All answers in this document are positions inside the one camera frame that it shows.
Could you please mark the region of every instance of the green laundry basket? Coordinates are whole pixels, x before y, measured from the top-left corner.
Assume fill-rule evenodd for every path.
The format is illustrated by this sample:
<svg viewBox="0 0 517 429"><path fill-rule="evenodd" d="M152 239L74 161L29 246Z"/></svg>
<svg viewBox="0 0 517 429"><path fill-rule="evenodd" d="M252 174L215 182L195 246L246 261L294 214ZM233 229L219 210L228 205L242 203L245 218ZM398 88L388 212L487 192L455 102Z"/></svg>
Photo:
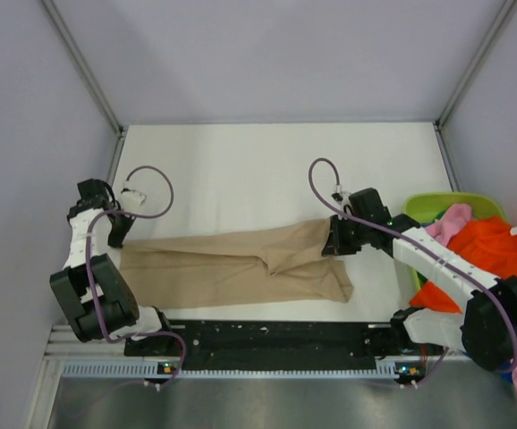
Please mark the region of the green laundry basket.
<svg viewBox="0 0 517 429"><path fill-rule="evenodd" d="M473 208L475 219L499 216L506 220L503 210L494 200L483 195L466 192L434 192L414 195L405 202L403 212L419 223L430 223L440 212L457 203L469 204ZM416 290L420 290L423 282L418 277L418 273L411 270L411 276Z"/></svg>

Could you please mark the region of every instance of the metal frame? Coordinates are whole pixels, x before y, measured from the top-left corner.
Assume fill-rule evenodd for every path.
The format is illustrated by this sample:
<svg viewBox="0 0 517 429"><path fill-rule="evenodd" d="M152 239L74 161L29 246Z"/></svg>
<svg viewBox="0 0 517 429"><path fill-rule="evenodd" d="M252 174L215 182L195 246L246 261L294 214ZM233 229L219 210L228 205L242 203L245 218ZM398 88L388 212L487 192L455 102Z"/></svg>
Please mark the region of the metal frame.
<svg viewBox="0 0 517 429"><path fill-rule="evenodd" d="M76 44L70 29L68 29L62 14L60 14L60 11L55 5L54 0L39 0L39 3L52 23L58 37L64 44L66 53L73 61L73 64L86 86L89 95L96 103L99 111L104 115L104 118L106 118L107 123L114 131L115 135L119 137L122 133L123 127L115 116L114 109L112 109L112 106L110 106L107 101L104 91L97 83L94 73L89 68L88 62L81 53L81 50L78 48L78 45Z"/></svg>
<svg viewBox="0 0 517 429"><path fill-rule="evenodd" d="M71 58L90 96L117 137L114 154L107 175L107 181L113 183L117 166L123 152L126 129L115 115L114 109L110 106L104 91L99 86L94 73L79 49L54 0L39 0L39 3L55 28L58 37L64 44L66 53ZM506 24L512 18L516 8L517 0L503 1L486 36L483 38L470 64L448 99L439 119L434 122L437 142L452 190L460 190L461 187L448 153L447 143L444 139L444 127L451 119L453 112L467 92L470 84L475 80L483 63L490 54L491 48L503 33ZM29 429L48 427L52 416L55 396L64 371L64 362L67 358L70 360L121 360L123 359L123 344L107 344L102 341L80 343L68 325L54 326L50 333L46 352L39 371L36 389L30 404L28 419L24 427ZM143 360L142 357L125 357L125 359ZM464 359L464 357L450 357L450 359Z"/></svg>
<svg viewBox="0 0 517 429"><path fill-rule="evenodd" d="M444 110L439 116L439 119L436 121L436 125L439 126L439 128L443 129L451 119L455 108L462 100L471 83L475 80L479 70L481 70L481 67L487 60L487 57L491 52L491 48L495 45L496 41L499 39L499 36L501 36L503 33L507 23L509 23L516 10L517 0L504 0L501 4L501 8L497 12L496 17L493 19L493 23L489 27L485 37L483 37L483 40L481 41L481 44L479 45L475 55L465 69L465 72L460 78L457 87L455 87L453 94L449 97L449 100L447 101Z"/></svg>

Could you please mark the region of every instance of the clothing pile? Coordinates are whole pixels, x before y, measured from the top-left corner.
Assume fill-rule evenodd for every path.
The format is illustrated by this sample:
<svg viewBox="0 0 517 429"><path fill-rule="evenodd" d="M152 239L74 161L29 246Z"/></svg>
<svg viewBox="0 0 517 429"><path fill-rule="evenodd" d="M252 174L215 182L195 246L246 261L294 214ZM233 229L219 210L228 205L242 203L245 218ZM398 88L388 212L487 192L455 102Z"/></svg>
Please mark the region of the clothing pile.
<svg viewBox="0 0 517 429"><path fill-rule="evenodd" d="M497 216L475 220L470 206L455 204L437 222L427 226L426 231L482 270L501 278L517 276L517 226L512 227ZM423 285L410 304L434 311L461 313L451 298L431 281ZM517 368L513 370L512 379L517 391Z"/></svg>

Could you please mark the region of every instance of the metal base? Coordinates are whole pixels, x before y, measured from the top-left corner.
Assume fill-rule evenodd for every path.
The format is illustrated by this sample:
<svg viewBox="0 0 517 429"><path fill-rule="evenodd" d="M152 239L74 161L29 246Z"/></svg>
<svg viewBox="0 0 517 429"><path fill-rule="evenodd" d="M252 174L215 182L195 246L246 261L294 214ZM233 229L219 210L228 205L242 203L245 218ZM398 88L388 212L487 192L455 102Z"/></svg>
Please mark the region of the metal base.
<svg viewBox="0 0 517 429"><path fill-rule="evenodd" d="M178 380L159 393L125 386L81 418L67 416L120 382L62 380L49 427L517 429L512 385L455 361L417 390L353 380Z"/></svg>

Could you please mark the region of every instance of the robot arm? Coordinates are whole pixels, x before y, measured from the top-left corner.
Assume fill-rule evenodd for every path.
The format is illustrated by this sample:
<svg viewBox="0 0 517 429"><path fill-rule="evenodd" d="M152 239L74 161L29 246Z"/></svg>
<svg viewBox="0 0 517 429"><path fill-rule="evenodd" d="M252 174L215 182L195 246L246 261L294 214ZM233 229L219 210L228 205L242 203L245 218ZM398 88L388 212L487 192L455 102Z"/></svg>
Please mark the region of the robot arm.
<svg viewBox="0 0 517 429"><path fill-rule="evenodd" d="M86 273L86 238L92 220L104 211L123 210L137 213L145 195L125 187L120 201L103 181L90 179L78 184L81 199L70 209L68 222L72 227L70 255L64 269L50 276L50 286L68 324L82 341L101 340L97 313L94 308ZM107 330L115 337L138 332L169 330L163 313L153 307L138 306L127 283L111 257L112 249L120 248L133 226L133 217L115 212L97 220L91 233L91 270Z"/></svg>
<svg viewBox="0 0 517 429"><path fill-rule="evenodd" d="M394 314L391 320L397 332L400 349L412 343L432 343L466 352L481 367L493 371L513 358L513 342L503 317L473 279L492 292L512 322L517 336L517 278L500 279L461 259L433 240L420 225L405 214L392 217L375 189L364 189L347 197L333 197L343 207L363 220L382 225L402 234L392 235L363 224L331 218L331 231L324 255L352 255L365 244L385 251L390 257L409 265L443 290L462 311L460 314L435 312L426 308L408 308ZM418 242L430 254L411 243ZM446 264L458 268L467 277L457 275Z"/></svg>

